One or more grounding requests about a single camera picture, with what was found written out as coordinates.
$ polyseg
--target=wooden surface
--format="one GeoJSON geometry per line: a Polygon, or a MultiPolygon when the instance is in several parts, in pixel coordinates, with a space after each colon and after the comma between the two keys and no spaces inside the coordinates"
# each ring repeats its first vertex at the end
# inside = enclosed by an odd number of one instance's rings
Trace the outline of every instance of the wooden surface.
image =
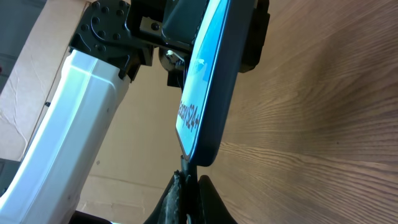
{"type": "Polygon", "coordinates": [[[398,2],[271,0],[211,176],[239,223],[398,223],[398,2]]]}

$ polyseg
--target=blue sign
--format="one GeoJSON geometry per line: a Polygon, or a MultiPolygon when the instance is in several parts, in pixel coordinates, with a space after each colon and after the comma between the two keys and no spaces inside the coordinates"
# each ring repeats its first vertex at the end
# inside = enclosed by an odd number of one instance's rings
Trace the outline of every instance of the blue sign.
{"type": "Polygon", "coordinates": [[[188,156],[196,148],[227,5],[228,0],[210,0],[193,48],[176,123],[182,148],[188,156]]]}

